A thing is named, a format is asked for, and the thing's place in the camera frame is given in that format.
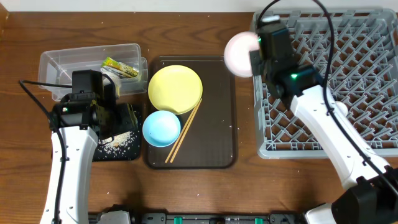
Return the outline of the white tissue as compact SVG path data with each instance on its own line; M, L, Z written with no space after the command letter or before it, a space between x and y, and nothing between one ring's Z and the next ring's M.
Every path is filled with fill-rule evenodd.
M106 74L107 74L107 76L110 77L110 79L112 79L112 81L114 82L114 85L115 85L115 94L116 94L116 95L120 95L121 79L120 79L117 75L115 75L115 74L113 74L113 73L106 72Z

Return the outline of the green snack wrapper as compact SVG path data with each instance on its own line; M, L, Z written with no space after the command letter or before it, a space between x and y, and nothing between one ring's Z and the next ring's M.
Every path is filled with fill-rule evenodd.
M134 67L122 62L117 62L110 57L107 57L103 61L101 68L126 78L136 78L139 75L139 71Z

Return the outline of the light blue bowl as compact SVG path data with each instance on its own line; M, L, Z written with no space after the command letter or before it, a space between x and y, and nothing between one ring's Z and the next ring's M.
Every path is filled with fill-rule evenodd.
M180 120L169 111L151 113L142 127L144 139L155 147L167 147L173 144L180 136L181 130Z

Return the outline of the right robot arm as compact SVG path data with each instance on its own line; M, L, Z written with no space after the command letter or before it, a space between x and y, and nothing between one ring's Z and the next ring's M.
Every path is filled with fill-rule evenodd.
M253 75L265 79L269 93L306 125L335 167L345 190L333 203L304 214L307 223L394 223L397 221L397 169L377 155L336 105L328 75L299 65L289 30L280 19L254 25L258 47L251 51Z

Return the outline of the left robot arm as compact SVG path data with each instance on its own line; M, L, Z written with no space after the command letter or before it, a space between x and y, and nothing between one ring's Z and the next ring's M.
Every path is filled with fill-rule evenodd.
M139 130L129 104L117 104L115 84L71 85L51 111L31 93L52 132L52 166L41 223L89 223L88 194L95 151L129 148Z

